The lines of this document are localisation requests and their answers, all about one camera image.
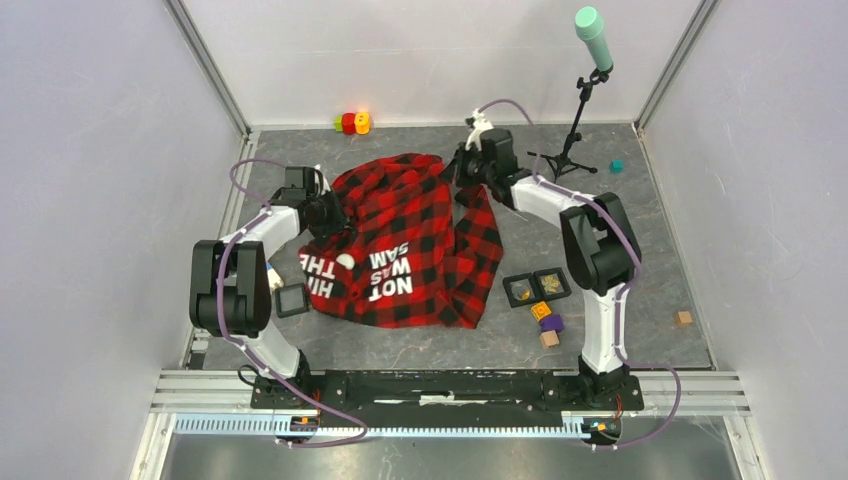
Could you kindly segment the round holographic badge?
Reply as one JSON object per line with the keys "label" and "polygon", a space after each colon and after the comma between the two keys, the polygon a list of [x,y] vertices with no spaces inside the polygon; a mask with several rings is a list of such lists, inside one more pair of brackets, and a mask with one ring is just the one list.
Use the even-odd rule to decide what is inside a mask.
{"label": "round holographic badge", "polygon": [[336,257],[336,262],[347,270],[352,270],[356,265],[355,259],[347,253],[339,254]]}
{"label": "round holographic badge", "polygon": [[531,296],[532,290],[526,283],[515,282],[511,284],[511,293],[516,300],[523,301]]}

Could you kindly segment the black square frame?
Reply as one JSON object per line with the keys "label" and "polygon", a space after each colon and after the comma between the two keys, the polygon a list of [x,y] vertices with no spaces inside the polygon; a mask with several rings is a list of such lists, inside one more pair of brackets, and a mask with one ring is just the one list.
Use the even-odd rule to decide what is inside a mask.
{"label": "black square frame", "polygon": [[[532,290],[531,296],[526,300],[516,300],[511,293],[511,284],[515,282],[526,283],[527,286]],[[531,305],[537,303],[542,300],[539,287],[536,284],[532,273],[524,273],[519,275],[513,275],[505,277],[502,281],[502,285],[505,291],[506,298],[509,302],[511,308],[518,308],[522,306]]]}
{"label": "black square frame", "polygon": [[[543,287],[540,284],[539,277],[544,276],[544,275],[550,275],[550,274],[556,274],[559,277],[559,280],[562,283],[562,288],[563,288],[562,292],[555,293],[555,294],[548,294],[543,290]],[[533,278],[534,278],[536,284],[539,287],[541,297],[544,301],[562,299],[562,298],[569,297],[572,294],[572,290],[571,290],[571,288],[570,288],[570,286],[567,282],[566,275],[565,275],[565,273],[564,273],[564,271],[561,267],[555,267],[555,268],[549,268],[549,269],[543,269],[543,270],[535,271],[533,273]]]}
{"label": "black square frame", "polygon": [[293,317],[310,309],[310,296],[302,282],[276,288],[273,299],[278,318]]}

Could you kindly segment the red black plaid shirt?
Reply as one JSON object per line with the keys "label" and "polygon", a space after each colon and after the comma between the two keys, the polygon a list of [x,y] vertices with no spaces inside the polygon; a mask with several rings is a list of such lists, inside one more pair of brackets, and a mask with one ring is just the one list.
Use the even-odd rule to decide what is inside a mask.
{"label": "red black plaid shirt", "polygon": [[[350,227],[298,251],[315,310],[380,328],[477,327],[504,255],[484,187],[454,190],[441,157],[407,153],[332,188]],[[342,253],[352,270],[336,262]]]}

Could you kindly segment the gold brooch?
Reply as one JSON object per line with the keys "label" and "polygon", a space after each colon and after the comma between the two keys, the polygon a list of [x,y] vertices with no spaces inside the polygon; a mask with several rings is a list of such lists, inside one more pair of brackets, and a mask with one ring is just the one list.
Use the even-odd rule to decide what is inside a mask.
{"label": "gold brooch", "polygon": [[539,279],[546,293],[555,294],[563,291],[562,283],[556,274],[540,276]]}

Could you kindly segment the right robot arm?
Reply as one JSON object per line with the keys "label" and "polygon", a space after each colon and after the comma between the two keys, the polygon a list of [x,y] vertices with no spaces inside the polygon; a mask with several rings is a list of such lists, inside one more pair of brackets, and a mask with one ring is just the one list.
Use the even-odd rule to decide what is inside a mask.
{"label": "right robot arm", "polygon": [[458,185],[484,185],[507,208],[559,227],[567,270],[584,302],[578,396],[591,408],[606,406],[629,376],[626,300],[641,266],[620,199],[611,192],[591,196],[567,190],[519,167],[512,134],[502,128],[472,128],[453,163]]}

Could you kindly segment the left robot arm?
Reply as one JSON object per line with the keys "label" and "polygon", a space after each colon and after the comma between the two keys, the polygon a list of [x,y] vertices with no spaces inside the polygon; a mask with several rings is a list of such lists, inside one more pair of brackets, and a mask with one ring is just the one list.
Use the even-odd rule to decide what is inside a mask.
{"label": "left robot arm", "polygon": [[284,170],[283,183],[244,226],[192,251],[191,324],[239,349],[258,374],[277,381],[275,392],[290,407],[306,405],[314,381],[301,352],[273,325],[267,258],[308,231],[326,238],[348,227],[340,200],[319,167]]}

